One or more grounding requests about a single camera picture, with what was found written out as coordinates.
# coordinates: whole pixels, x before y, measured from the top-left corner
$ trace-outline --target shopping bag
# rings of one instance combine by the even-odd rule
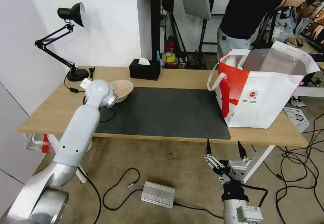
[[[42,153],[54,153],[54,149],[47,134],[26,134],[26,149]]]
[[[271,49],[233,49],[218,63],[215,91],[229,127],[268,128],[305,75],[319,71],[312,57],[276,41]]]

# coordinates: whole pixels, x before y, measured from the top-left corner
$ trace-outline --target lamp shade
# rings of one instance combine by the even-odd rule
[[[76,3],[72,8],[58,8],[57,14],[64,20],[73,20],[78,25],[85,27],[86,14],[83,3]]]

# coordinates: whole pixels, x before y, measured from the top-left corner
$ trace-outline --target white wall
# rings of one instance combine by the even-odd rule
[[[139,37],[142,57],[152,59],[151,0],[137,0]]]
[[[34,174],[45,154],[26,149],[26,134],[18,133],[16,129],[28,115],[1,84],[0,98],[0,169],[25,183]]]
[[[32,0],[0,0],[0,82],[28,114],[62,83],[63,65],[35,47],[46,34]]]
[[[48,33],[64,25],[57,9],[77,2],[85,6],[87,27],[76,25],[72,34],[56,41],[57,54],[77,65],[117,67],[141,56],[136,0],[34,0]]]

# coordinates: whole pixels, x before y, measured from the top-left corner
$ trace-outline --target black t-shirt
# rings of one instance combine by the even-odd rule
[[[232,38],[250,39],[267,11],[274,10],[282,0],[229,0],[220,24]]]

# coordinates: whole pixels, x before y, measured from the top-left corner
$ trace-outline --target lamp base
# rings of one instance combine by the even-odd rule
[[[89,72],[85,69],[75,68],[67,74],[67,79],[69,81],[83,81],[85,78],[88,78]]]

